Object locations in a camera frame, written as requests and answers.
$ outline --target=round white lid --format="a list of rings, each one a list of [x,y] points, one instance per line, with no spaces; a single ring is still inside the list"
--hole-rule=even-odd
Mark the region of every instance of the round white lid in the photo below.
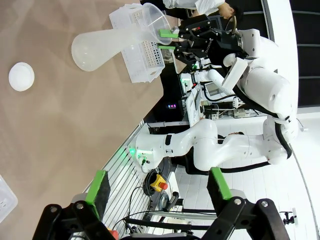
[[[34,70],[25,62],[18,62],[9,72],[9,83],[16,91],[22,92],[27,90],[34,84],[34,81]]]

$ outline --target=perforated plastic basket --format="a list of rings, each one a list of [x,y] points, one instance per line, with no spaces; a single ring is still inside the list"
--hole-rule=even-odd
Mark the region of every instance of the perforated plastic basket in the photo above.
[[[126,4],[109,15],[114,29],[127,28],[142,18],[142,5]],[[155,42],[144,41],[121,51],[131,82],[152,82],[165,68],[161,50]]]
[[[17,206],[18,199],[0,175],[0,223]]]

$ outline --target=black hair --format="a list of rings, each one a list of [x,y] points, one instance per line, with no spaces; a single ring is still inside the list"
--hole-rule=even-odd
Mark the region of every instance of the black hair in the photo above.
[[[234,16],[236,17],[236,21],[240,23],[244,19],[244,10],[239,6],[230,6],[234,10]]]

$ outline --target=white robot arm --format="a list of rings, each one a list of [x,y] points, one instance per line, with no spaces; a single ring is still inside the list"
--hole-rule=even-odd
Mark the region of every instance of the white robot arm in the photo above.
[[[263,134],[233,134],[218,144],[217,126],[209,119],[203,119],[178,134],[141,133],[130,147],[136,149],[135,158],[143,171],[156,168],[164,157],[183,156],[191,147],[194,147],[194,165],[201,171],[237,158],[264,156],[269,164],[278,164],[290,157],[288,143],[296,137],[299,128],[293,112],[290,82],[274,72],[275,61],[270,59],[275,57],[272,51],[277,49],[277,45],[261,38],[255,29],[238,31],[237,34],[242,36],[242,47],[253,59],[240,59],[229,54],[223,63],[230,70],[223,80],[215,70],[205,72],[206,75],[199,74],[198,80],[206,82],[202,80],[209,79],[224,93],[235,93],[253,109],[269,114],[263,124]]]

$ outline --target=screw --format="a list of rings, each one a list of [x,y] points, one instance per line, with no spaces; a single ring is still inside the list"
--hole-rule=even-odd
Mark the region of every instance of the screw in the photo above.
[[[241,200],[239,198],[237,198],[237,199],[234,200],[234,203],[236,205],[240,205],[241,204]]]
[[[52,213],[56,212],[57,210],[58,210],[58,208],[56,208],[55,206],[52,206],[51,209],[50,209],[50,211],[51,211]]]
[[[266,202],[266,201],[263,201],[262,203],[261,203],[261,205],[264,207],[264,208],[266,208],[266,207],[268,207],[268,203]]]
[[[78,204],[76,205],[76,208],[77,208],[77,209],[83,209],[83,208],[84,208],[84,205],[83,205],[82,203],[78,203]]]

